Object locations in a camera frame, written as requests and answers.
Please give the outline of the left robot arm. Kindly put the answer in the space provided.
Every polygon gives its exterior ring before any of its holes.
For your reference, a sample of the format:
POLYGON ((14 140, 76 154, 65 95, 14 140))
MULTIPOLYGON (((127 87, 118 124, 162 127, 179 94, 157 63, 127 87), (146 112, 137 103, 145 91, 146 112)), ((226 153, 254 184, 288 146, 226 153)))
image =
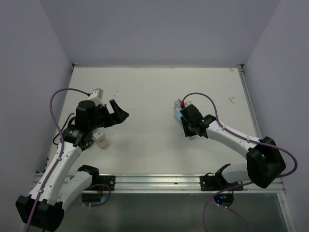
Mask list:
POLYGON ((110 100, 113 113, 106 105, 94 101, 79 102, 73 124, 62 132, 62 141, 45 173, 28 196, 19 196, 15 205, 22 221, 27 225, 54 232, 60 226, 65 210, 84 190, 111 188, 100 182, 98 168, 83 165, 74 177, 64 181, 77 158, 87 149, 95 130, 123 123, 129 113, 115 100, 110 100))

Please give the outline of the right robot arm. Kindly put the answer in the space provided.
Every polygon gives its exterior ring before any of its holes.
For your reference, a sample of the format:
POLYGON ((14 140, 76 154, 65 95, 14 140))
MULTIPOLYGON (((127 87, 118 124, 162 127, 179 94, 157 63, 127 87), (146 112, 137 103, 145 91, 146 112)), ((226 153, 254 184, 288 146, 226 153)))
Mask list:
POLYGON ((194 105, 182 106, 180 121, 186 137, 204 137, 231 148, 246 160, 243 164, 226 164, 214 174, 205 174, 201 181, 211 190, 232 186, 241 188, 242 182, 253 182, 267 188, 285 169, 286 164, 273 139, 259 139, 220 125, 216 117, 203 116, 194 105))

